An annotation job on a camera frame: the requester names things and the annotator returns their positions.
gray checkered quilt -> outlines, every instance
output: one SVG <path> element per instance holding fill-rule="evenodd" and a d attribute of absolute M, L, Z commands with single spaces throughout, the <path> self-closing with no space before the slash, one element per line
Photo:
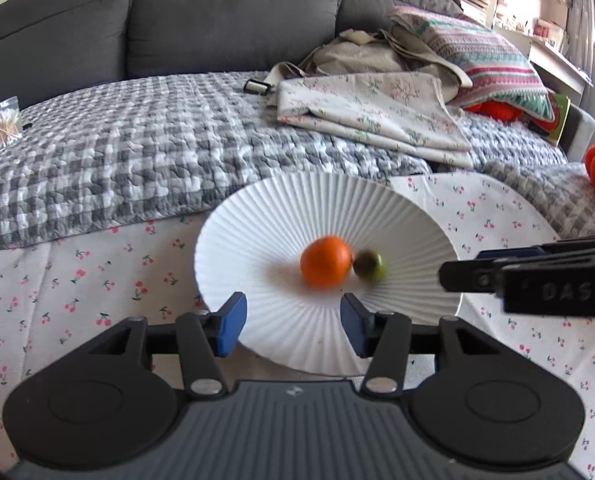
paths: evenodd
<path fill-rule="evenodd" d="M 595 235 L 595 190 L 583 164 L 523 168 L 490 162 L 484 173 L 516 190 L 562 238 Z"/>
<path fill-rule="evenodd" d="M 33 123 L 0 151 L 0 249 L 214 208 L 279 171 L 372 180 L 429 173 L 424 160 L 277 123 L 241 89 L 263 73 L 170 75 L 111 83 L 24 111 Z M 503 158 L 554 164 L 523 126 L 467 114 L 480 169 Z"/>

beige bag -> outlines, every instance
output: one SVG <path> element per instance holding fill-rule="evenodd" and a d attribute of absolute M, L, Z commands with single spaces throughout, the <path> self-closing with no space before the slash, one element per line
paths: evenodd
<path fill-rule="evenodd" d="M 310 75 L 341 75 L 365 72 L 425 72 L 442 83 L 444 102 L 449 102 L 460 87 L 471 88 L 471 79 L 460 67 L 439 57 L 422 40 L 404 27 L 369 34 L 345 30 L 331 43 L 315 48 L 298 66 L 277 63 L 264 83 L 277 85 L 284 79 Z"/>

knitted pillow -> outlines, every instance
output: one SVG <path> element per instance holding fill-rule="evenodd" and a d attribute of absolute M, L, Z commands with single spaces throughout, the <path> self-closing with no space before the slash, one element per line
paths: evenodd
<path fill-rule="evenodd" d="M 471 78 L 473 87 L 460 89 L 452 105 L 466 108 L 495 100 L 536 119 L 553 120 L 548 91 L 529 60 L 506 38 L 476 23 L 416 7 L 394 7 L 388 16 Z"/>

white ribbed plate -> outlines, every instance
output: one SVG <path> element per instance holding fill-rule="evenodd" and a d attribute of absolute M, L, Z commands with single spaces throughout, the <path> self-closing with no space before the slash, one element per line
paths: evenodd
<path fill-rule="evenodd" d="M 353 271 L 339 290 L 308 288 L 302 251 L 324 235 L 353 249 L 379 251 L 388 274 L 367 286 Z M 393 310 L 413 322 L 437 324 L 454 315 L 460 294 L 447 294 L 437 270 L 457 256 L 436 222 L 395 191 L 330 173 L 289 173 L 231 195 L 204 224 L 195 274 L 215 311 L 244 292 L 248 317 L 240 341 L 273 362 L 328 376 L 357 376 L 368 360 L 353 352 L 340 323 L 340 297 L 353 292 L 371 310 Z"/>

cherry print fabric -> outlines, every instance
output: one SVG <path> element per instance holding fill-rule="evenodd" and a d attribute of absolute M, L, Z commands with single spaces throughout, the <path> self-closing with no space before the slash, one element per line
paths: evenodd
<path fill-rule="evenodd" d="M 479 174 L 401 177 L 392 184 L 439 222 L 460 258 L 555 236 L 513 190 Z M 17 460 L 1 421 L 2 404 L 17 383 L 124 317 L 170 322 L 203 307 L 193 278 L 193 250 L 206 218 L 145 222 L 0 251 L 0 469 Z M 459 314 L 581 395 L 587 421 L 572 464 L 595 479 L 595 320 L 505 316 L 500 302 L 487 295 L 466 295 Z M 234 353 L 221 363 L 230 382 L 310 378 L 255 358 L 241 346 Z M 416 383 L 430 373 L 424 363 L 411 367 Z M 159 358 L 155 366 L 156 373 L 180 386 L 174 357 Z"/>
<path fill-rule="evenodd" d="M 459 259 L 473 259 L 486 249 L 559 238 L 523 197 L 482 174 L 397 177 L 391 184 L 444 228 Z M 595 319 L 507 315 L 501 300 L 490 294 L 465 294 L 458 316 L 567 381 L 580 394 L 586 422 L 571 464 L 595 479 Z M 418 377 L 430 373 L 416 371 Z"/>

